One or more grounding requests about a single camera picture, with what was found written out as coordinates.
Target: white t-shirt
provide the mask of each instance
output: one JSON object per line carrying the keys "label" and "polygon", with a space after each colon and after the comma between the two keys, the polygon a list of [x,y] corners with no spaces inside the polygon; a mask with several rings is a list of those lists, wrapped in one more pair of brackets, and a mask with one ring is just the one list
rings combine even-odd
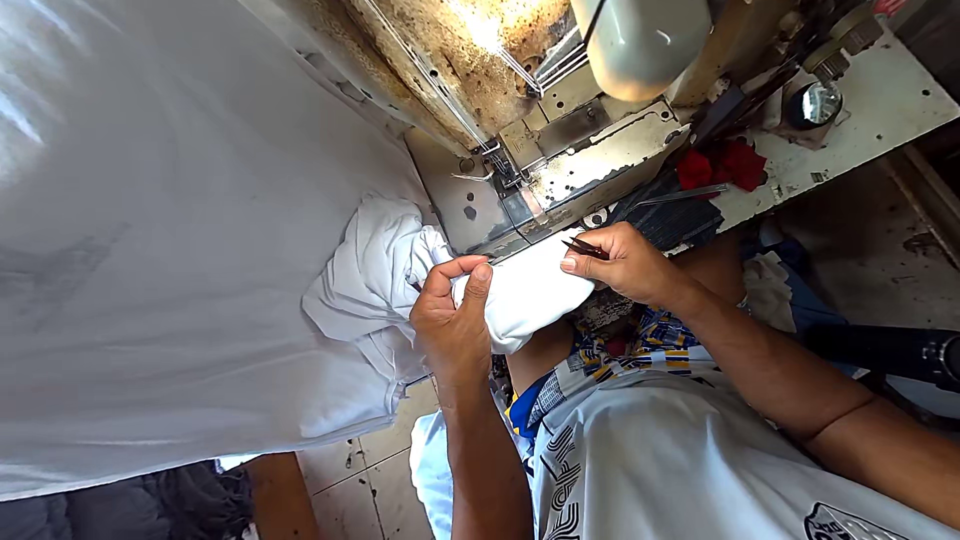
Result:
{"label": "white t-shirt", "polygon": [[716,372],[644,371],[551,411],[531,465],[538,538],[960,538],[820,469]]}

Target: industrial sewing machine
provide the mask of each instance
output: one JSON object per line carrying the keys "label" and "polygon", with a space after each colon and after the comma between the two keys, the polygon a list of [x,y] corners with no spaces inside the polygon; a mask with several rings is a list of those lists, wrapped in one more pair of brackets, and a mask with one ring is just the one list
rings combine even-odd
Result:
{"label": "industrial sewing machine", "polygon": [[804,110],[835,102],[849,57],[882,35],[862,0],[283,1],[418,127],[407,146],[451,247],[494,260],[602,223],[801,69],[827,94]]}

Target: thread snips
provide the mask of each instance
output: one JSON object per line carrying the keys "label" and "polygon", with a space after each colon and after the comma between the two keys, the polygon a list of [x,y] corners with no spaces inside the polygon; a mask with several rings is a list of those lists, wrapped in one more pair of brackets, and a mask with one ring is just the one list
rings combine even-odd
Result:
{"label": "thread snips", "polygon": [[599,258],[600,260],[610,260],[610,254],[603,251],[603,249],[597,246],[594,246],[593,244],[590,244],[588,242],[585,242],[580,238],[570,238],[570,239],[573,240],[573,243],[567,242],[565,240],[561,240],[561,242],[563,242],[566,247],[573,250],[574,253],[577,253],[580,255],[586,255],[588,257]]}

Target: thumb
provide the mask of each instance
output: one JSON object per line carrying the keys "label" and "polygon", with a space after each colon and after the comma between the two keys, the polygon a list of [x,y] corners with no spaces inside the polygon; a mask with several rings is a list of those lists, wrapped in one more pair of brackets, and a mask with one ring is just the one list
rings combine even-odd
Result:
{"label": "thumb", "polygon": [[478,264],[470,272],[470,278],[467,280],[467,287],[464,289],[464,301],[460,304],[460,309],[467,312],[479,312],[483,317],[483,312],[487,306],[487,294],[490,292],[490,281],[493,277],[493,267],[484,262]]}
{"label": "thumb", "polygon": [[591,278],[610,284],[608,279],[612,276],[611,260],[601,260],[586,255],[568,255],[560,261],[560,268],[567,274],[580,276],[582,278]]}

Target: tile floor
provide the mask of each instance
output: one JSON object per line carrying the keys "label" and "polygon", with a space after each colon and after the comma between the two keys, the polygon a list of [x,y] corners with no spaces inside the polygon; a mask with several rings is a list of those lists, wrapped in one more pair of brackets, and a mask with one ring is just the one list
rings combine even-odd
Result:
{"label": "tile floor", "polygon": [[440,406],[431,380],[407,389],[396,423],[297,454],[324,540],[431,540],[410,481],[410,430]]}

